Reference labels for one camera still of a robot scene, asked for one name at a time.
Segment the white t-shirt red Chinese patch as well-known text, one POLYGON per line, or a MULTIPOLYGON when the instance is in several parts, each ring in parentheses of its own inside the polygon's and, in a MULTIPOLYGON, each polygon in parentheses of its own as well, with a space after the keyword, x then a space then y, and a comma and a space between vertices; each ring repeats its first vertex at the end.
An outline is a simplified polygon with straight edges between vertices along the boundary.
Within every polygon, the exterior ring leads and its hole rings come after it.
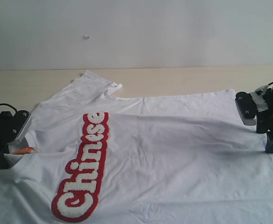
POLYGON ((233 89, 116 98, 89 71, 32 112, 0 224, 273 224, 273 154, 233 89))

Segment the orange neck label tag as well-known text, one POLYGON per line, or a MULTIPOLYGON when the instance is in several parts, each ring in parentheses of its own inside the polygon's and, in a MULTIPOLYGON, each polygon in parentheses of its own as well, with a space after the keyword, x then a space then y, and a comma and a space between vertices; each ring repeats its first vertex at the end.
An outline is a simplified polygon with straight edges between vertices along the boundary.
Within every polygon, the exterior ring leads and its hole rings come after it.
POLYGON ((11 154, 23 155, 23 154, 34 154, 34 153, 39 153, 39 152, 40 152, 40 150, 38 148, 26 147, 26 148, 16 150, 16 151, 12 152, 11 154))

